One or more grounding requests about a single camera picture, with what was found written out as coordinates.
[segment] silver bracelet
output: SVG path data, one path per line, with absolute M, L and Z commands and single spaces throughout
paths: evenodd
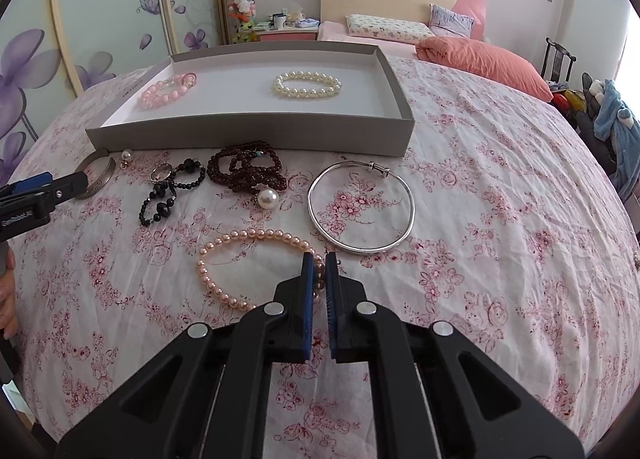
M 87 157 L 82 159 L 82 161 L 78 165 L 78 168 L 76 168 L 76 172 L 83 172 L 92 162 L 96 161 L 97 159 L 107 157 L 108 155 L 109 152 L 107 152 L 104 148 L 92 152 Z M 79 196 L 76 196 L 76 201 L 82 201 L 84 199 L 88 199 L 93 195 L 96 195 L 109 182 L 109 179 L 111 179 L 111 176 L 113 175 L 115 169 L 116 161 L 113 157 L 110 157 L 107 168 L 104 169 L 98 179 L 89 183 L 89 186 L 87 186 L 86 188 L 86 192 L 80 194 Z
M 316 185 L 318 184 L 318 182 L 322 179 L 322 177 L 324 177 L 325 174 L 327 174 L 328 172 L 331 172 L 332 170 L 335 170 L 336 168 L 341 168 L 344 166 L 364 166 L 370 172 L 374 170 L 380 172 L 383 178 L 390 175 L 391 177 L 395 177 L 396 179 L 398 179 L 402 187 L 404 187 L 404 189 L 406 190 L 407 195 L 409 195 L 409 202 L 411 207 L 411 211 L 409 213 L 409 225 L 407 226 L 406 230 L 400 236 L 399 239 L 397 239 L 396 241 L 392 242 L 389 245 L 381 246 L 379 248 L 356 248 L 355 246 L 350 246 L 340 242 L 338 239 L 331 236 L 320 225 L 320 222 L 318 222 L 318 219 L 316 219 L 316 215 L 314 214 L 313 208 L 311 206 L 311 194 L 313 193 L 314 188 L 316 188 Z M 329 242 L 331 242 L 332 245 L 337 246 L 337 248 L 343 249 L 344 251 L 349 251 L 350 253 L 356 253 L 358 255 L 374 255 L 375 253 L 384 253 L 385 251 L 388 251 L 391 248 L 395 248 L 398 244 L 400 244 L 402 241 L 404 241 L 404 239 L 406 239 L 409 236 L 409 233 L 411 233 L 411 229 L 414 227 L 415 201 L 414 201 L 414 195 L 411 193 L 411 189 L 409 188 L 409 185 L 400 176 L 394 174 L 388 168 L 384 168 L 383 166 L 380 166 L 377 163 L 374 163 L 373 161 L 371 161 L 370 163 L 364 163 L 362 161 L 342 161 L 340 163 L 333 164 L 330 167 L 322 170 L 318 175 L 318 177 L 316 177 L 316 179 L 311 183 L 311 186 L 309 187 L 309 190 L 306 193 L 306 209 L 308 210 L 309 215 L 311 217 L 311 222 L 313 222 L 314 226 L 316 227 L 316 230 L 318 230 L 324 238 L 326 238 Z

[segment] floral pillow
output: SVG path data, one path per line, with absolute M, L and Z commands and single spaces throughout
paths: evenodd
M 473 17 L 455 13 L 437 4 L 431 4 L 429 29 L 436 36 L 471 38 L 471 28 L 475 21 L 476 19 Z
M 417 45 L 434 34 L 421 22 L 408 22 L 366 14 L 350 14 L 347 16 L 349 36 L 361 38 L 378 38 Z

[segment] nightstand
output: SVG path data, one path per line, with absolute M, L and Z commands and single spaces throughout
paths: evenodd
M 318 36 L 317 27 L 293 27 L 256 31 L 260 42 L 280 42 L 286 40 L 315 40 Z

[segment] gray box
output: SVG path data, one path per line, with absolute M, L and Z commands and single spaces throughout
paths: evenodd
M 336 76 L 342 82 L 340 95 L 313 100 L 277 96 L 271 90 L 273 79 L 290 70 Z M 142 109 L 144 89 L 186 72 L 196 73 L 198 81 L 185 96 Z M 313 82 L 295 83 L 316 87 Z M 113 100 L 86 133 L 96 149 L 110 152 L 217 148 L 263 140 L 280 149 L 402 157 L 414 123 L 379 47 L 285 41 L 173 55 Z

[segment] pink pearl necklace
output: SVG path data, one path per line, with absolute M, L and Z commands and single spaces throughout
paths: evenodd
M 207 263 L 203 260 L 203 258 L 211 249 L 231 242 L 246 241 L 247 239 L 257 239 L 259 241 L 280 241 L 281 243 L 284 243 L 288 246 L 298 248 L 300 251 L 311 253 L 314 256 L 315 270 L 314 298 L 317 298 L 318 292 L 324 289 L 324 259 L 322 258 L 322 255 L 316 253 L 316 250 L 312 248 L 307 241 L 301 241 L 298 237 L 294 237 L 290 233 L 285 233 L 282 230 L 263 230 L 261 228 L 257 230 L 254 228 L 239 231 L 232 230 L 228 233 L 224 233 L 220 237 L 216 237 L 212 242 L 209 242 L 202 246 L 198 250 L 200 258 L 196 261 L 196 267 L 198 268 L 198 273 L 200 275 L 202 283 L 207 287 L 207 289 L 209 289 L 209 291 L 212 291 L 217 297 L 219 297 L 220 301 L 223 304 L 228 305 L 231 309 L 239 309 L 240 311 L 251 311 L 251 309 L 255 309 L 254 303 L 238 299 L 234 296 L 230 296 L 225 293 L 221 287 L 217 286 L 209 278 L 209 270 L 206 267 Z
M 195 73 L 176 74 L 166 80 L 157 81 L 142 93 L 142 105 L 145 108 L 157 108 L 170 102 L 175 102 L 180 96 L 184 96 L 191 87 L 196 84 L 198 77 Z M 165 87 L 177 86 L 177 89 L 166 94 L 158 94 L 158 90 Z

